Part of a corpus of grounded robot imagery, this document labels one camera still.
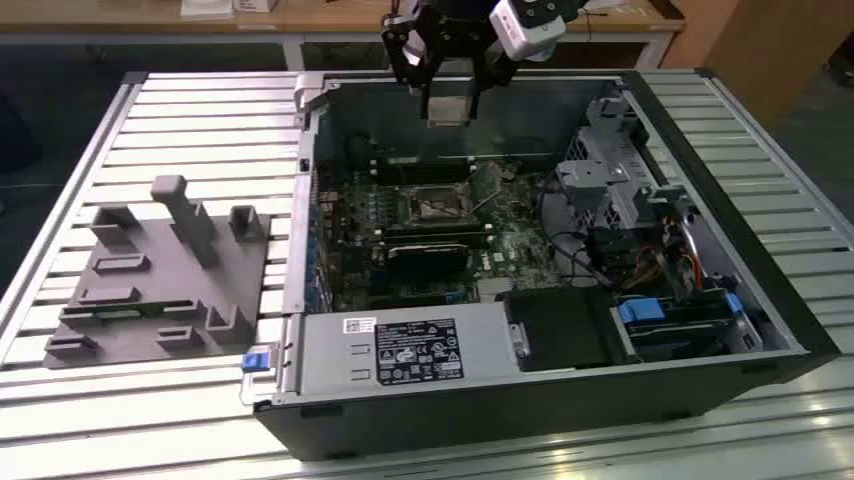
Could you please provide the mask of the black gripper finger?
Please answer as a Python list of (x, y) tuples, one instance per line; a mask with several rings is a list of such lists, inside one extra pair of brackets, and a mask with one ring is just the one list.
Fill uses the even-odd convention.
[(499, 42), (470, 42), (465, 51), (471, 60), (469, 119), (474, 120), (478, 117), (482, 93), (495, 86), (509, 85), (517, 73), (517, 62), (509, 57)]
[(401, 85), (421, 91), (421, 118), (429, 119), (431, 84), (442, 64), (442, 49), (430, 39), (422, 41), (421, 55), (415, 64), (407, 57), (407, 45), (415, 36), (421, 36), (414, 21), (403, 19), (383, 20), (383, 45), (386, 48), (394, 76)]

